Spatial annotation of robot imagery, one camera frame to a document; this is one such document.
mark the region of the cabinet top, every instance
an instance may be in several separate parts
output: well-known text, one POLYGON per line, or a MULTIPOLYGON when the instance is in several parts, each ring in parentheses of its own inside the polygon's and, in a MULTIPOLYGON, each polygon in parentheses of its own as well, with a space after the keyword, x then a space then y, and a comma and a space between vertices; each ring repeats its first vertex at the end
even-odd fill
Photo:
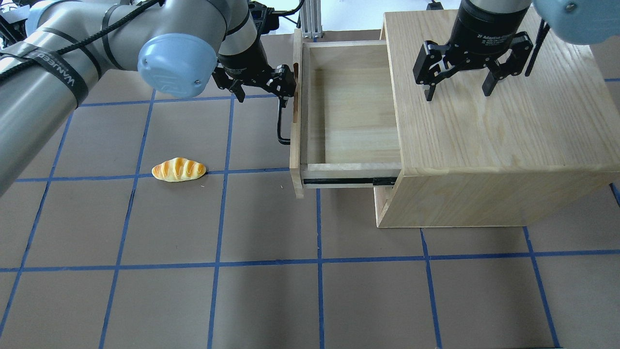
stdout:
MULTIPOLYGON (((530 77, 509 76, 485 97, 488 70, 459 72, 427 102, 414 81, 415 59, 424 40, 448 41, 456 13, 385 13, 405 176, 620 171, 620 115, 592 52, 553 31, 530 77)), ((530 9, 520 30, 534 39, 539 23, 530 9)))

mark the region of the blue grid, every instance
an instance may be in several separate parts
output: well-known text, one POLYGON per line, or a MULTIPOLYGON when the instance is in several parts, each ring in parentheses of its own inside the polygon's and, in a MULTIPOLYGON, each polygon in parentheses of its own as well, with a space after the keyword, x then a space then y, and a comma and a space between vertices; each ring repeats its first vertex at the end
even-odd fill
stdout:
MULTIPOLYGON (((620 81, 620 79, 605 79, 607 82, 612 81, 620 81)), ((257 169, 246 169, 246 170, 230 170, 229 162, 230 162, 230 150, 231 150, 231 141, 232 141, 232 132, 233 132, 233 115, 234 115, 234 96, 225 96, 225 97, 196 97, 196 98, 188 98, 188 99, 155 99, 156 92, 155 90, 152 92, 151 99, 148 101, 128 101, 128 102, 106 102, 106 103, 92 103, 92 104, 83 104, 81 107, 100 107, 100 106, 121 106, 121 105, 131 105, 131 104, 149 104, 149 111, 146 118, 146 124, 144 126, 144 134, 142 143, 140 146, 140 151, 138 155, 138 163, 136 164, 136 171, 134 174, 120 175, 120 176, 83 176, 83 177, 54 177, 54 172, 56 166, 58 164, 58 160, 60 158, 60 154, 64 145, 64 141, 66 139, 66 135, 69 130, 69 126, 71 124, 71 120, 73 115, 69 116, 67 123, 65 125, 63 135, 58 146, 58 150, 56 152, 56 156, 50 170, 50 175, 46 178, 22 178, 18 179, 17 182, 21 183, 46 183, 45 190, 43 192, 43 196, 35 216, 35 220, 33 223, 32 230, 29 235, 28 243, 26 249, 24 251, 24 255, 22 257, 21 264, 18 268, 0 268, 0 273, 17 273, 15 277, 14 285, 11 289, 11 294, 9 296, 9 301, 7 302, 6 310, 4 311, 4 315, 2 317, 2 321, 0 322, 0 337, 4 331, 4 327, 6 324, 6 320, 8 318, 11 305, 14 300, 14 296, 17 292, 17 287, 19 285, 19 281, 23 273, 31 273, 31 272, 57 272, 57 271, 114 271, 114 276, 112 280, 112 285, 110 287, 110 295, 106 308, 106 313, 104 317, 104 323, 102 326, 102 332, 100 336, 99 348, 103 348, 105 344, 105 335, 107 333, 107 325, 110 318, 110 312, 113 305, 113 299, 115 294, 115 288, 118 281, 118 272, 121 270, 163 270, 163 269, 182 269, 182 268, 214 268, 214 278, 213 278, 213 293, 211 296, 211 310, 210 310, 210 323, 208 324, 208 343, 207 348, 211 349, 213 346, 213 327, 215 324, 215 315, 216 315, 216 301, 217 301, 217 290, 218 290, 218 276, 220 268, 232 268, 232 267, 241 267, 241 266, 270 266, 270 265, 317 265, 317 285, 318 285, 318 318, 319 318, 319 346, 321 349, 325 348, 325 328, 324 328, 324 309, 323 309, 323 264, 326 263, 380 263, 380 262, 392 262, 392 261, 424 261, 426 264, 426 272, 427 272, 427 281, 428 281, 428 291, 430 296, 430 305, 432 308, 432 321, 433 326, 435 328, 435 338, 436 338, 436 347, 441 349, 441 331, 439 325, 439 316, 437 314, 436 309, 436 301, 435 301, 435 292, 433 287, 433 278, 431 271, 432 261, 435 260, 471 260, 471 259, 494 259, 494 258, 530 258, 532 261, 532 266, 534 269, 534 273, 536 276, 536 282, 539 287, 539 291, 541 294, 541 300, 543 303, 544 311, 547 317, 547 322, 549 325, 549 331, 551 337, 553 339, 554 345, 559 348, 560 343, 557 338, 556 330, 553 324, 552 314, 549 308, 549 304, 547 303, 546 294, 544 292, 543 281, 538 271, 538 263, 536 261, 536 257, 541 256, 583 256, 583 255, 620 255, 620 250, 576 250, 576 251, 559 251, 559 252, 536 252, 532 246, 531 240, 529 239, 529 232, 527 227, 523 227, 523 232, 525 236, 525 240, 528 246, 529 252, 524 253, 483 253, 483 254, 467 254, 467 255, 431 255, 428 252, 428 246, 424 237, 424 232, 420 229, 420 238, 422 239, 422 248, 423 255, 415 255, 415 256, 387 256, 387 257, 355 257, 355 258, 323 258, 322 257, 322 241, 321 241, 321 190, 316 190, 316 220, 317 220, 317 258, 311 259, 295 259, 295 260, 259 260, 259 261, 232 261, 232 262, 222 262, 220 261, 221 256, 221 244, 222 244, 222 234, 223 234, 223 226, 224 226, 224 212, 226 207, 226 191, 228 186, 228 175, 230 174, 238 174, 238 173, 272 173, 272 172, 284 172, 288 171, 288 168, 257 168, 257 169), (230 113, 229 113, 229 128, 228 128, 228 142, 226 146, 226 164, 223 171, 210 171, 209 175, 223 175, 223 192, 221 199, 221 207, 220 207, 220 217, 219 217, 219 227, 218 227, 218 242, 216 247, 216 260, 211 263, 170 263, 170 264, 150 264, 150 265, 123 265, 121 264, 122 255, 123 255, 123 247, 125 243, 125 237, 127 233, 127 228, 129 224, 129 220, 131 217, 131 209, 133 207, 133 198, 135 195, 135 191, 138 185, 138 180, 140 178, 151 178, 153 177, 151 173, 140 173, 141 160, 144 153, 144 145, 146 143, 146 137, 149 129, 149 122, 151 119, 151 114, 153 111, 153 106, 157 103, 170 103, 170 102, 187 102, 187 101, 213 101, 213 100, 230 100, 230 113), (131 196, 127 207, 127 213, 125 217, 125 223, 123 225, 122 238, 118 249, 118 255, 115 265, 91 265, 91 266, 52 266, 52 267, 26 267, 25 263, 29 254, 30 246, 35 236, 35 232, 37 230, 37 225, 39 218, 41 216, 41 212, 43 209, 43 205, 45 203, 45 199, 47 198, 47 194, 50 188, 50 185, 53 182, 57 181, 113 181, 119 179, 133 179, 133 187, 131 190, 131 196)), ((246 99, 252 98, 269 98, 274 97, 270 94, 261 94, 255 96, 246 96, 246 99)), ((618 191, 617 187, 614 184, 610 184, 611 191, 613 192, 618 204, 620 205, 620 191, 618 191)))

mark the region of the bread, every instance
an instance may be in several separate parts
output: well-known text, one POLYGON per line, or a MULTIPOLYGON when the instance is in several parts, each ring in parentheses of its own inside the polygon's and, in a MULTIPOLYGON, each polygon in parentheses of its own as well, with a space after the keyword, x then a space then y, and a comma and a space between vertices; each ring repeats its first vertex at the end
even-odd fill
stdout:
POLYGON ((202 177, 206 173, 206 166, 186 158, 174 158, 155 166, 151 173, 161 181, 190 181, 202 177))

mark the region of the wooden box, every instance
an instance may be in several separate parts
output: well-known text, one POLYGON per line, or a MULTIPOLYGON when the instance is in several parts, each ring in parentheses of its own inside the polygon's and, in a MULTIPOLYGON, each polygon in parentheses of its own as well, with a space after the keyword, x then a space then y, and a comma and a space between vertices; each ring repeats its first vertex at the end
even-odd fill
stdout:
MULTIPOLYGON (((378 227, 521 226, 620 178, 620 115, 589 47, 551 33, 529 78, 484 97, 487 72, 460 72, 427 102, 412 68, 455 17, 386 13, 377 41, 296 34, 298 197, 372 186, 378 227)), ((539 21, 531 9, 521 29, 535 36, 539 21)))

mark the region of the velcro strap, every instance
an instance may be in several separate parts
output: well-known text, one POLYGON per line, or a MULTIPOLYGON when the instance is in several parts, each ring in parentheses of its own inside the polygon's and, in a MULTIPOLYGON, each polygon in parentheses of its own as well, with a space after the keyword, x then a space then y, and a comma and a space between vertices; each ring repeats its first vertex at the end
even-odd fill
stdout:
POLYGON ((55 51, 22 41, 1 50, 0 53, 36 61, 67 86, 76 98, 77 106, 88 96, 88 86, 82 76, 55 51))

